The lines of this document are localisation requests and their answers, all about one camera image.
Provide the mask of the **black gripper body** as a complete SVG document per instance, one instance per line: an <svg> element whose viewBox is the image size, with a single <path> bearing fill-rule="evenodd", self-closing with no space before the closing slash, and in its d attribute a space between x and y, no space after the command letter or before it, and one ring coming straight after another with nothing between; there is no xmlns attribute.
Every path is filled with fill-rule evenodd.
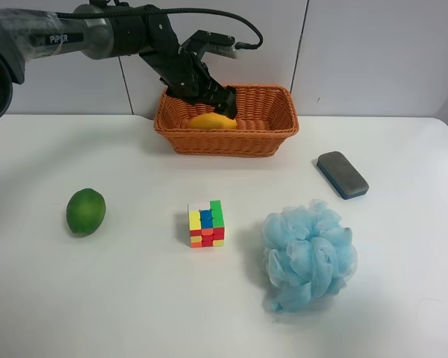
<svg viewBox="0 0 448 358"><path fill-rule="evenodd" d="M168 95L188 104L223 104L224 88L210 75L207 66L193 53L178 47L164 51L141 52L139 56L167 85Z"/></svg>

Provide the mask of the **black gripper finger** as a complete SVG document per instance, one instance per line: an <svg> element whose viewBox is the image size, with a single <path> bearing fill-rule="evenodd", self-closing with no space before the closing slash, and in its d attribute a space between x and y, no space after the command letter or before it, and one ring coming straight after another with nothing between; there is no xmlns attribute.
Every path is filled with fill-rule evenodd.
<svg viewBox="0 0 448 358"><path fill-rule="evenodd" d="M205 93L203 103L212 106L215 113L235 119L237 116L237 89L217 84Z"/></svg>

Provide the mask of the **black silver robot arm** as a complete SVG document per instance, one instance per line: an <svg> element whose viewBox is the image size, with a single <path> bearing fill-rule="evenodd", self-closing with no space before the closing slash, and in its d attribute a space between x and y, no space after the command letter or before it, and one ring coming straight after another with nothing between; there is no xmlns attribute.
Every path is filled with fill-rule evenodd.
<svg viewBox="0 0 448 358"><path fill-rule="evenodd" d="M154 5L91 1L63 14L0 9L0 118L12 101L13 85L25 80L28 61L81 52L92 60L137 54L159 74L168 95L233 119L237 90L211 77L202 62L210 48L204 43L194 51L180 44L168 16Z"/></svg>

